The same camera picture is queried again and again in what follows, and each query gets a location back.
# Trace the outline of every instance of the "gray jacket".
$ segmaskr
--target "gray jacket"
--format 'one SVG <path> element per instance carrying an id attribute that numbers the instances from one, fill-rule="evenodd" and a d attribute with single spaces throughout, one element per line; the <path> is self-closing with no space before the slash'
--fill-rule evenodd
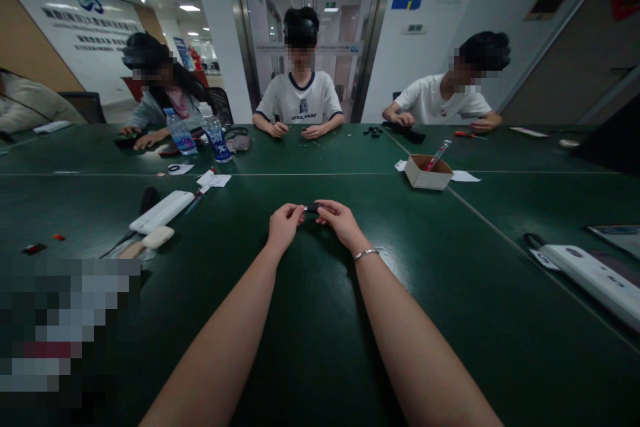
<path id="1" fill-rule="evenodd" d="M 188 93 L 186 95 L 189 118 L 184 119 L 184 121 L 187 128 L 189 130 L 193 130 L 202 125 L 202 115 L 198 110 L 200 102 L 192 95 L 189 95 Z M 142 95 L 140 105 L 138 105 L 138 107 L 133 111 L 125 125 L 138 127 L 140 130 L 145 130 L 151 126 L 164 128 L 167 126 L 167 120 L 165 113 L 160 108 L 160 105 L 158 105 L 153 96 L 146 91 Z"/>

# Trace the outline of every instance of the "bottle cap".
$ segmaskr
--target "bottle cap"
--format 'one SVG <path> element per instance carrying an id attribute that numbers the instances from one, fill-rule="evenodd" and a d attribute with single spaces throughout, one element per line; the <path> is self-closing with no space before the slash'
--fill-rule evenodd
<path id="1" fill-rule="evenodd" d="M 200 113 L 202 113 L 203 117 L 208 117 L 213 115 L 213 110 L 207 102 L 200 102 Z"/>

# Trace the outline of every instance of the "office chair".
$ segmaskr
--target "office chair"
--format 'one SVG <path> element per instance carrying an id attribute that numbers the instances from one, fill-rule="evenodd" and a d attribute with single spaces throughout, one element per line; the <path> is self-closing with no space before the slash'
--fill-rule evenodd
<path id="1" fill-rule="evenodd" d="M 82 115 L 87 123 L 107 123 L 97 92 L 58 92 Z"/>
<path id="2" fill-rule="evenodd" d="M 215 105 L 214 114 L 223 125 L 233 124 L 233 115 L 231 115 L 231 107 L 229 106 L 229 98 L 227 92 L 221 87 L 210 87 L 205 89 L 209 97 Z"/>

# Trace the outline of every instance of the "red screwdriver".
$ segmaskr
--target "red screwdriver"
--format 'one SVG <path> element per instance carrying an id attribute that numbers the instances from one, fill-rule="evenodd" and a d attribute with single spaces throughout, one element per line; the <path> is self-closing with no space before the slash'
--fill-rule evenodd
<path id="1" fill-rule="evenodd" d="M 461 130 L 457 131 L 457 132 L 455 133 L 455 135 L 456 135 L 457 137 L 471 137 L 471 138 L 479 138 L 479 139 L 482 139 L 482 140 L 489 140 L 489 139 L 488 139 L 488 138 L 486 138 L 486 137 L 478 137 L 475 133 L 467 133 L 467 132 L 465 132 L 465 131 L 461 131 Z"/>

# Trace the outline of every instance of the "silver bracelet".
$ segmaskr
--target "silver bracelet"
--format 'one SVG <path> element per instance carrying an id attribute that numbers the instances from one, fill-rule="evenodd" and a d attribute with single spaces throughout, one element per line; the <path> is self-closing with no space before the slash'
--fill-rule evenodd
<path id="1" fill-rule="evenodd" d="M 355 261 L 356 261 L 356 260 L 358 260 L 360 257 L 364 257 L 365 255 L 369 255 L 369 254 L 378 254 L 378 255 L 380 255 L 380 252 L 378 252 L 376 249 L 363 250 L 362 252 L 360 252 L 359 254 L 357 254 L 357 255 L 353 258 L 353 261 L 355 262 Z"/>

